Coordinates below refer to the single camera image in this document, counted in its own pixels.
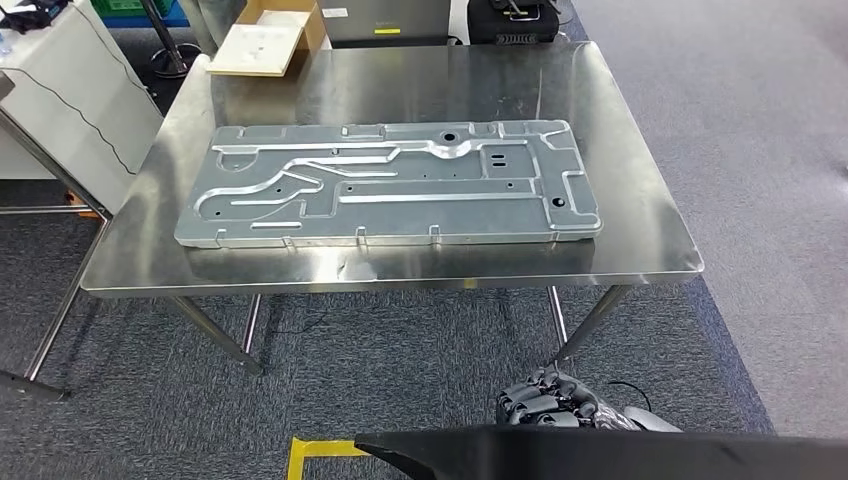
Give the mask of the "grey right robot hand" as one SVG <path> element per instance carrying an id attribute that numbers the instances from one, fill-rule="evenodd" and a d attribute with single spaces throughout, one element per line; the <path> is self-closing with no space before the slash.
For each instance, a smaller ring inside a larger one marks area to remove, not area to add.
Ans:
<path id="1" fill-rule="evenodd" d="M 641 429 L 585 383 L 556 367 L 537 369 L 526 379 L 501 390 L 496 398 L 495 421 L 513 426 Z"/>

